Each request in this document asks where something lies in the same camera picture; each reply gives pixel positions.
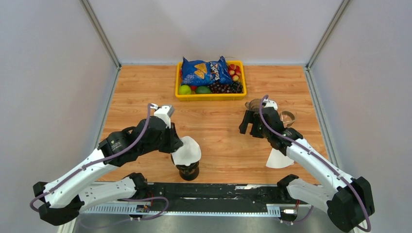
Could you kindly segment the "white paper coffee filter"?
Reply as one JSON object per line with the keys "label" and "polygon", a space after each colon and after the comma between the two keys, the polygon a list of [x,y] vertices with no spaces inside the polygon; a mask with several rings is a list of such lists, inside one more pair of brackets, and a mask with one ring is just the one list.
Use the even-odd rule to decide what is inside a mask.
{"label": "white paper coffee filter", "polygon": [[189,166],[199,162],[202,152],[199,144],[190,136],[181,137],[183,145],[172,153],[173,163],[176,166]]}

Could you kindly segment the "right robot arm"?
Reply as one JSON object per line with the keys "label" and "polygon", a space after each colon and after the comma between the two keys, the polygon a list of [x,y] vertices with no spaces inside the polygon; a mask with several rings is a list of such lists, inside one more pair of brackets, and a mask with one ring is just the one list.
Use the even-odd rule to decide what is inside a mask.
{"label": "right robot arm", "polygon": [[327,213],[341,231],[349,232],[365,222],[364,232],[371,231],[370,216],[375,212],[370,183],[364,177],[354,178],[318,153],[292,128],[293,121],[284,121],[274,106],[247,109],[239,126],[245,134],[252,125],[253,137],[265,138],[272,150],[266,167],[281,169],[300,164],[320,185],[310,184],[296,175],[278,181],[278,198],[282,202],[304,201]]}

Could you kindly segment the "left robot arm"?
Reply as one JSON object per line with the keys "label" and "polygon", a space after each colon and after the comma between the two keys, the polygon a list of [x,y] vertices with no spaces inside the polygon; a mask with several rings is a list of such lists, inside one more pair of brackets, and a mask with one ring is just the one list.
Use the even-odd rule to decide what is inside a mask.
{"label": "left robot arm", "polygon": [[36,208],[32,201],[30,206],[41,220],[59,226],[101,203],[131,198],[145,200],[149,188],[141,173],[131,173],[118,182],[96,188],[91,184],[141,155],[153,151],[172,154],[184,146],[174,123],[150,116],[137,126],[111,133],[79,165],[57,180],[34,184],[35,200],[42,201],[42,205]]}

